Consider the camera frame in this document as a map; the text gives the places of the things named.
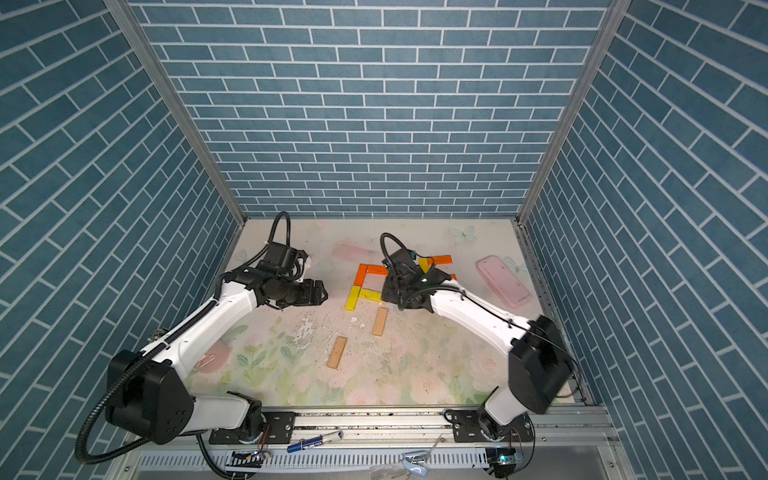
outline yellow wooden block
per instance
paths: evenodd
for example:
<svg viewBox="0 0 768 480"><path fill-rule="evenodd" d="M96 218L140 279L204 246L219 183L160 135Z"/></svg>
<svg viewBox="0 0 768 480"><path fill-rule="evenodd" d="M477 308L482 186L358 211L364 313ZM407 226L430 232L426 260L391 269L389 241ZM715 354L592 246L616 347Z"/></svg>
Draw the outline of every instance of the yellow wooden block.
<svg viewBox="0 0 768 480"><path fill-rule="evenodd" d="M350 312L353 311L355 305L357 305L358 296L360 296L360 287L353 285L352 289L349 291L349 296L346 298L346 306L344 306L344 309Z"/></svg>
<svg viewBox="0 0 768 480"><path fill-rule="evenodd" d="M377 292L375 290L368 290L366 288L362 288L360 289L360 298L364 298L366 300L373 300L374 302L381 302L382 293Z"/></svg>

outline beige wooden block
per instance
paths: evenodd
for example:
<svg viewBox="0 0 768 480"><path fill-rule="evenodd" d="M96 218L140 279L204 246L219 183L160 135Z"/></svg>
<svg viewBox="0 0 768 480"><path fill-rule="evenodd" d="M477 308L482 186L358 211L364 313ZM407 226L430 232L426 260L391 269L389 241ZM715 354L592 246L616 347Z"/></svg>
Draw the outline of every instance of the beige wooden block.
<svg viewBox="0 0 768 480"><path fill-rule="evenodd" d="M376 321L373 323L373 335L376 336L382 336L384 335L384 324L386 323L386 315L389 313L389 310L384 308L383 306L379 307L379 311L376 312Z"/></svg>
<svg viewBox="0 0 768 480"><path fill-rule="evenodd" d="M344 354L344 347L346 346L346 338L343 336L336 337L336 343L333 344L333 350L331 350L331 357L326 364L329 368L338 370L339 362L341 362L341 355Z"/></svg>

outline black bracket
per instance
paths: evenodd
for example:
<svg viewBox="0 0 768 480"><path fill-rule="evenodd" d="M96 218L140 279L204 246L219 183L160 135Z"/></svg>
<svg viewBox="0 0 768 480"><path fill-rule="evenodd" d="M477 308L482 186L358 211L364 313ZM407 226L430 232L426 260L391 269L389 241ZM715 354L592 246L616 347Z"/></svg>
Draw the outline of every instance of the black bracket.
<svg viewBox="0 0 768 480"><path fill-rule="evenodd" d="M288 445L290 436L293 433L293 423L296 420L294 412L262 412L266 424L270 430L266 433L264 443L273 445ZM240 443L235 435L231 435L233 430L216 429L210 433L208 442L211 445L246 445Z"/></svg>
<svg viewBox="0 0 768 480"><path fill-rule="evenodd" d="M476 410L451 410L447 412L449 420L453 423L453 441L456 443L477 443L477 442L493 442L483 435L478 423L478 414ZM533 441L533 428L531 426L531 419L527 414L520 415L516 419L512 420L510 426L518 431L521 438L514 430L511 430L507 435L504 435L496 442L509 442L509 436L512 435L511 441L515 442L532 442Z"/></svg>

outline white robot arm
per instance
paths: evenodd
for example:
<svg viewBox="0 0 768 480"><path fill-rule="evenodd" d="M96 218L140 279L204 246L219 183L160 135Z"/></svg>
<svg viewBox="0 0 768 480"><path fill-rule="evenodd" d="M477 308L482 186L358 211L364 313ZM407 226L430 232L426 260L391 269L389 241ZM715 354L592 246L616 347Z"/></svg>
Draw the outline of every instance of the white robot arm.
<svg viewBox="0 0 768 480"><path fill-rule="evenodd" d="M286 244L273 241L282 216L287 221ZM401 249L388 255L385 238L394 239ZM483 433L500 439L519 415L528 410L543 413L570 373L564 357L568 354L552 322L499 309L434 267L422 272L412 252L388 233L382 235L381 243L388 270L383 301L401 309L424 308L452 319L509 358L508 386L498 387L478 410ZM216 293L204 305L172 330L157 332L141 351L124 350L112 359L108 390L78 435L75 458L85 464L104 462L146 442L161 445L179 435L208 429L230 430L233 438L243 443L258 439L264 429L261 402L235 392L193 396L183 380L227 330L257 307L280 310L320 305L327 300L322 281L303 279L306 260L305 252L290 247L290 219L281 212L266 246L254 258L225 273ZM112 452L89 454L88 436L102 411L108 422L141 438Z"/></svg>
<svg viewBox="0 0 768 480"><path fill-rule="evenodd" d="M281 217L286 218L285 244L273 241ZM107 392L78 434L75 458L87 465L106 462L146 442L162 445L179 435L214 428L232 430L243 443L258 439L264 424L261 402L235 392L193 396L183 381L204 353L257 307L281 310L327 300L321 280L303 278L307 259L306 252L290 246L290 218L280 212L264 248L220 276L216 292L204 305L172 330L156 332L141 351L123 350L110 361ZM141 438L108 453L88 453L88 436L102 411L108 422Z"/></svg>
<svg viewBox="0 0 768 480"><path fill-rule="evenodd" d="M391 256L385 240L400 248ZM478 426L489 439L509 432L512 421L527 411L544 413L568 381L572 357L554 323L517 316L465 290L435 268L423 272L408 250L390 233L380 238L388 274L382 300L403 309L425 309L463 325L508 359L508 384L497 387L478 409Z"/></svg>

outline brick pattern wallpaper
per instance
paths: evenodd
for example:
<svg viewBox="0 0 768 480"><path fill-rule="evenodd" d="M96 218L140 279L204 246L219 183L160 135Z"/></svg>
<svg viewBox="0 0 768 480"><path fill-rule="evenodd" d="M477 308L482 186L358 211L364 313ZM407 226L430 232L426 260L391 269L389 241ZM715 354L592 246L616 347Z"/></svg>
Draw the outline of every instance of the brick pattern wallpaper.
<svg viewBox="0 0 768 480"><path fill-rule="evenodd" d="M251 217L513 216L608 3L131 1Z"/></svg>
<svg viewBox="0 0 768 480"><path fill-rule="evenodd" d="M529 224L638 478L766 478L768 3L634 0Z"/></svg>
<svg viewBox="0 0 768 480"><path fill-rule="evenodd" d="M106 473L72 452L107 363L199 304L235 228L101 0L0 2L0 478Z"/></svg>

